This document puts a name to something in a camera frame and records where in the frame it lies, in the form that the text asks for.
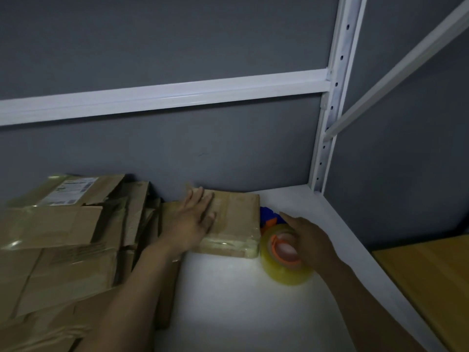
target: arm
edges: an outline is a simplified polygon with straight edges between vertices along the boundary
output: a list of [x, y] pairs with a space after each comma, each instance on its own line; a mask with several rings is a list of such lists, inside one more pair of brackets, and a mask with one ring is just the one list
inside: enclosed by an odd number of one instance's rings
[[323, 230], [302, 217], [280, 215], [298, 234], [296, 249], [301, 259], [331, 290], [357, 351], [425, 352], [340, 260]]
[[215, 216], [204, 213], [212, 195], [201, 200], [203, 189], [190, 191], [161, 237], [145, 248], [137, 265], [95, 331], [77, 352], [143, 351], [158, 302], [161, 281], [172, 260], [196, 246]]

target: hand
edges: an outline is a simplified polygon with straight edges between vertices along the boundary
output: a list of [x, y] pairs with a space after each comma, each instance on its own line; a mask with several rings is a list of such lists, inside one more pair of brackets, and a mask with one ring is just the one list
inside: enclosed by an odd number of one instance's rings
[[300, 258], [319, 274], [323, 267], [340, 261], [329, 236], [318, 226], [302, 217], [280, 213], [285, 222], [298, 234], [295, 249]]
[[176, 216], [163, 229], [157, 242], [166, 245], [170, 258], [175, 259], [180, 254], [197, 246], [207, 234], [215, 220], [215, 213], [204, 215], [213, 193], [202, 199], [203, 188], [195, 193], [189, 190], [184, 201], [178, 208]]

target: shelf surface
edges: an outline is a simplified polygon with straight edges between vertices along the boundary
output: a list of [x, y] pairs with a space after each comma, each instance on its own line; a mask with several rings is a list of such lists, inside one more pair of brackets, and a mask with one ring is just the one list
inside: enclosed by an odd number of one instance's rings
[[[445, 351], [321, 194], [307, 185], [257, 191], [261, 206], [303, 216], [331, 237], [337, 254], [427, 351]], [[259, 259], [189, 253], [182, 264], [171, 327], [158, 351], [354, 351], [345, 323], [318, 274], [296, 287], [271, 280]]]

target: wooden board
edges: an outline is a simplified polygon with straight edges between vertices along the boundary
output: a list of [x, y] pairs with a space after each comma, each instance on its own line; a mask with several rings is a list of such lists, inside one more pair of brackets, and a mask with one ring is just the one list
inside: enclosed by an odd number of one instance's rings
[[451, 351], [469, 349], [469, 235], [373, 252]]

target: tape roll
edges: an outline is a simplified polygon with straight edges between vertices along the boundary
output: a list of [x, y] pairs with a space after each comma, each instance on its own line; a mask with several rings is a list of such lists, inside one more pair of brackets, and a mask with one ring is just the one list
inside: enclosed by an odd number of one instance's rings
[[295, 231], [286, 224], [269, 228], [261, 237], [262, 267], [270, 278], [285, 285], [301, 284], [313, 273], [293, 248], [295, 240]]

